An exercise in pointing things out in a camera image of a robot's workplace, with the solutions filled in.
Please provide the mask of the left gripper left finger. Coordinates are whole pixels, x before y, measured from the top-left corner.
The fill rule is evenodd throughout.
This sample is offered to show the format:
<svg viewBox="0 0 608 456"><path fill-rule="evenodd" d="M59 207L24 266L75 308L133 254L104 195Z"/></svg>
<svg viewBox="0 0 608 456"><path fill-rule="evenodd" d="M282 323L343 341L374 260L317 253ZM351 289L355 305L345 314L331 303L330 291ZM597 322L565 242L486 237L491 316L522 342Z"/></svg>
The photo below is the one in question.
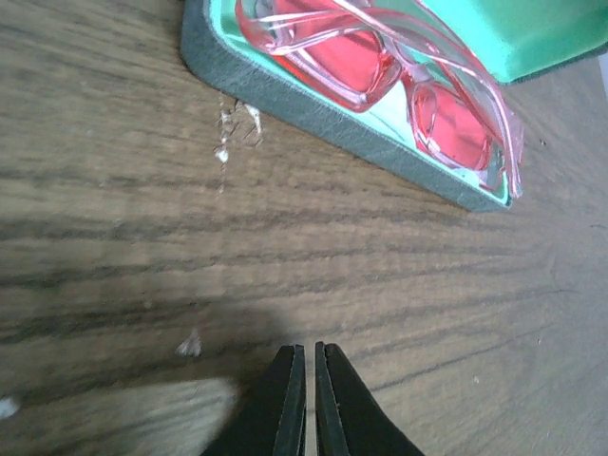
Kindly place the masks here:
<svg viewBox="0 0 608 456"><path fill-rule="evenodd" d="M202 455L302 455L306 430L305 368L303 346L281 347L242 410Z"/></svg>

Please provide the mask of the red transparent sunglasses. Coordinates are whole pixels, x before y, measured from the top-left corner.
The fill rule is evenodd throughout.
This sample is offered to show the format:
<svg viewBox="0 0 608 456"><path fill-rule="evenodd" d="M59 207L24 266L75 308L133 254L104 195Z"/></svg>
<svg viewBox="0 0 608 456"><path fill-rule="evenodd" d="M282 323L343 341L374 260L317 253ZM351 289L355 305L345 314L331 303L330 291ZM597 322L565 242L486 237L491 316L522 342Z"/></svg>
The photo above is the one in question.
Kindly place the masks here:
<svg viewBox="0 0 608 456"><path fill-rule="evenodd" d="M494 78L424 3L239 1L249 44L305 85L362 113L392 97L402 131L444 167L485 190L522 192L523 127Z"/></svg>

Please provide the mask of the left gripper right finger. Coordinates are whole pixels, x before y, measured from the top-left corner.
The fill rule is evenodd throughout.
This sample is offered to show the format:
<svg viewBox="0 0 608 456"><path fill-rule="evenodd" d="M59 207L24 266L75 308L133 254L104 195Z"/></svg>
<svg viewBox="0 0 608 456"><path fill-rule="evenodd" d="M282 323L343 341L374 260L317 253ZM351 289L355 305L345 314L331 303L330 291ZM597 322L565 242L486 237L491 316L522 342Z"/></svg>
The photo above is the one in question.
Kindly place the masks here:
<svg viewBox="0 0 608 456"><path fill-rule="evenodd" d="M380 408L338 345L317 342L314 367L319 455L423 455Z"/></svg>

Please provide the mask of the teal glasses case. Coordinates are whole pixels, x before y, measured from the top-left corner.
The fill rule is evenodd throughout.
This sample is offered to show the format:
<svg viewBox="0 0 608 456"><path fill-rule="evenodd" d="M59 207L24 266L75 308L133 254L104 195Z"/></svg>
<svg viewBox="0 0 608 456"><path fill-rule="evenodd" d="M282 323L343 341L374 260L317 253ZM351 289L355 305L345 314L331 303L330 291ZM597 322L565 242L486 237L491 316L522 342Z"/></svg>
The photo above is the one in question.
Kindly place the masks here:
<svg viewBox="0 0 608 456"><path fill-rule="evenodd" d="M505 187L485 190L472 176L417 149L392 108L399 89L358 113L305 85L244 38L237 2L189 1L184 6L180 53L201 81L470 211L500 211L517 199ZM372 2L401 10L410 1ZM467 45L501 93L505 85L602 52L607 45L603 1L420 2Z"/></svg>

